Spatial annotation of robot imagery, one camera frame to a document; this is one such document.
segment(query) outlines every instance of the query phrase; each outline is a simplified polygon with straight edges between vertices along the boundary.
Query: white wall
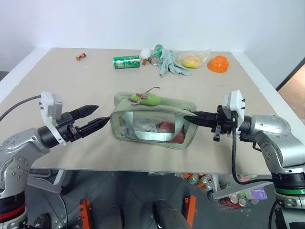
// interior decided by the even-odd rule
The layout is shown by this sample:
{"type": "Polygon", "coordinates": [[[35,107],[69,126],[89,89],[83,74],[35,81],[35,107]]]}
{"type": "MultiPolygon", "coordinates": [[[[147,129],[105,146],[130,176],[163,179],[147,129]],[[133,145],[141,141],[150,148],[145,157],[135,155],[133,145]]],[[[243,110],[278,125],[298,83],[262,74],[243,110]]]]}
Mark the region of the white wall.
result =
{"type": "Polygon", "coordinates": [[[35,46],[162,43],[176,50],[245,51],[277,86],[305,53],[304,15],[304,0],[2,0],[0,70],[11,70],[35,46]]]}

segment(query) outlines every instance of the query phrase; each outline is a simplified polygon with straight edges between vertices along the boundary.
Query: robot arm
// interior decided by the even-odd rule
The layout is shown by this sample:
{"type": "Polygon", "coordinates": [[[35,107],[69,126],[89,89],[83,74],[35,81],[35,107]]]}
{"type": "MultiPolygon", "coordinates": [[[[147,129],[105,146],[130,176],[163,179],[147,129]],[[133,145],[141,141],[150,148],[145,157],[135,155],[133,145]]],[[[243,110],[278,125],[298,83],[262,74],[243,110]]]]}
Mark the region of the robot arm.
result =
{"type": "Polygon", "coordinates": [[[50,148],[86,137],[109,120],[109,117],[97,118],[83,127],[74,126],[75,120],[92,114],[98,106],[87,105],[61,114],[62,103],[54,95],[45,94],[42,93],[40,106],[47,126],[15,134],[0,145],[0,229],[25,227],[24,190],[32,164],[50,148]]]}
{"type": "Polygon", "coordinates": [[[220,134],[231,134],[233,128],[237,129],[241,141],[252,142],[253,149],[262,152],[271,172],[277,203],[284,208],[280,208],[280,213],[276,212],[281,218],[277,221],[278,228],[282,228],[279,225],[285,222],[304,222],[305,146],[292,135],[288,122],[278,116],[253,115],[241,118],[244,115],[244,102],[240,91],[235,91],[225,96],[223,105],[217,107],[216,113],[194,112],[197,116],[185,119],[211,128],[215,133],[214,141],[220,141],[220,134]]]}

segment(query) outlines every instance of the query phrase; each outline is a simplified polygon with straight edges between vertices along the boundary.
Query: table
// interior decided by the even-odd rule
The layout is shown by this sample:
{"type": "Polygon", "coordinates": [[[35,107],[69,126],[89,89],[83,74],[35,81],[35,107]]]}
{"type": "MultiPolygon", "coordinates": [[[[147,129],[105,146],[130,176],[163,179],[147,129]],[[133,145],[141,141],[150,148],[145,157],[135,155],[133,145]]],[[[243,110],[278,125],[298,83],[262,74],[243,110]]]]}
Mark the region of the table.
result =
{"type": "MultiPolygon", "coordinates": [[[[240,89],[246,99],[246,115],[278,114],[290,123],[294,135],[305,143],[303,123],[243,53],[212,52],[212,56],[227,57],[229,68],[226,73],[211,72],[204,65],[193,69],[190,76],[167,73],[161,78],[158,67],[150,64],[133,69],[114,68],[114,56],[138,53],[139,50],[37,48],[0,82],[0,99],[3,100],[0,111],[2,113],[16,102],[41,91],[49,91],[64,102],[63,112],[86,104],[100,107],[92,115],[77,121],[76,124],[82,126],[96,117],[109,116],[117,92],[139,92],[141,88],[160,86],[161,90],[155,91],[159,96],[191,101],[197,104],[198,111],[216,112],[225,94],[240,89]],[[83,52],[87,57],[76,61],[75,57],[83,52]]],[[[17,132],[42,125],[38,101],[31,101],[2,120],[0,128],[6,131],[0,132],[0,139],[3,141],[17,132]]],[[[118,141],[108,123],[84,139],[54,147],[33,167],[231,173],[232,140],[223,135],[220,142],[214,142],[214,134],[210,131],[199,127],[188,148],[174,150],[118,141]]],[[[252,144],[238,141],[236,153],[237,173],[270,174],[263,156],[252,149],[252,144]]]]}

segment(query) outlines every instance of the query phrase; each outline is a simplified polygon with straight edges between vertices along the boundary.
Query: black cable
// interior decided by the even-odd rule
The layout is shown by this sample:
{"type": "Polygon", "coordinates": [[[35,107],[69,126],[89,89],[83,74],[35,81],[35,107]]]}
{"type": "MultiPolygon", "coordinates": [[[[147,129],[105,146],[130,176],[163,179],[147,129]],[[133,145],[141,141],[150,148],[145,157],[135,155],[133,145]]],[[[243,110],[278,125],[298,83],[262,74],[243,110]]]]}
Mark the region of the black cable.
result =
{"type": "Polygon", "coordinates": [[[212,196],[212,194],[214,193],[214,190],[209,190],[208,192],[207,192],[207,197],[208,197],[208,200],[209,201],[211,201],[211,202],[217,202],[218,200],[217,199],[214,199],[213,198],[213,196],[212,196]]]}
{"type": "Polygon", "coordinates": [[[268,220],[268,229],[271,229],[271,226],[272,226],[272,216],[273,216],[273,213],[275,211],[275,207],[277,205],[277,202],[275,201],[271,207],[271,210],[270,210],[270,213],[269,213],[269,220],[268,220]]]}
{"type": "Polygon", "coordinates": [[[262,182],[262,181],[269,181],[272,182],[272,179],[255,179],[255,180],[248,180],[245,182],[241,182],[236,175],[236,170],[235,170],[235,158],[236,158],[236,127],[232,128],[232,136],[233,136],[233,143],[232,143],[232,175],[236,183],[240,185],[248,185],[251,183],[255,182],[262,182]]]}
{"type": "Polygon", "coordinates": [[[9,112],[11,112],[12,110],[14,110],[17,106],[19,106],[19,105],[21,105],[21,104],[23,104],[23,103],[26,103],[26,102],[28,102],[28,101],[34,100],[34,99],[38,99],[38,98],[41,98],[41,95],[37,95],[37,96],[31,97],[31,98],[22,100],[21,102],[15,104],[15,105],[12,106],[10,109],[8,109],[6,112],[4,112],[3,115],[0,116],[0,122],[1,122],[1,120],[2,120],[9,112]]]}
{"type": "Polygon", "coordinates": [[[261,149],[256,148],[256,141],[253,142],[252,148],[255,149],[255,150],[257,150],[257,151],[259,151],[259,152],[262,151],[261,149]]]}

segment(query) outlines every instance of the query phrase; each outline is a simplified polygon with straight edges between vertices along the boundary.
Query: can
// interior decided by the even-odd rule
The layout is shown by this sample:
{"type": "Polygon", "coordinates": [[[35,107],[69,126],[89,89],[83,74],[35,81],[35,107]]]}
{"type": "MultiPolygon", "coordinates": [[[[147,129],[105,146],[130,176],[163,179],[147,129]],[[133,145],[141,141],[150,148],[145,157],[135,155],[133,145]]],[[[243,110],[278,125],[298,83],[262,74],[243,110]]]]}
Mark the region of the can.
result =
{"type": "Polygon", "coordinates": [[[206,176],[202,176],[199,179],[199,182],[197,184],[198,187],[203,187],[209,182],[209,179],[206,176]]]}
{"type": "Polygon", "coordinates": [[[236,195],[222,198],[219,200],[221,210],[235,209],[238,206],[238,198],[236,195]]]}
{"type": "Polygon", "coordinates": [[[212,179],[212,174],[205,174],[205,176],[206,176],[209,180],[212,179]]]}
{"type": "Polygon", "coordinates": [[[213,190],[213,182],[209,181],[202,187],[202,189],[206,192],[213,190]]]}
{"type": "Polygon", "coordinates": [[[151,54],[151,64],[158,65],[161,54],[162,54],[163,46],[161,44],[157,44],[151,54]]]}
{"type": "Polygon", "coordinates": [[[247,202],[244,198],[239,198],[238,199],[238,205],[242,208],[246,207],[247,206],[247,202]]]}
{"type": "Polygon", "coordinates": [[[236,195],[223,198],[219,201],[221,210],[227,209],[239,209],[247,206],[247,202],[244,198],[237,198],[236,195]]]}
{"type": "Polygon", "coordinates": [[[187,179],[187,183],[189,183],[190,185],[194,185],[198,183],[198,181],[199,181],[199,176],[197,174],[193,174],[187,179]]]}
{"type": "Polygon", "coordinates": [[[140,57],[139,56],[117,56],[113,58],[114,67],[120,68],[139,68],[140,57]]]}

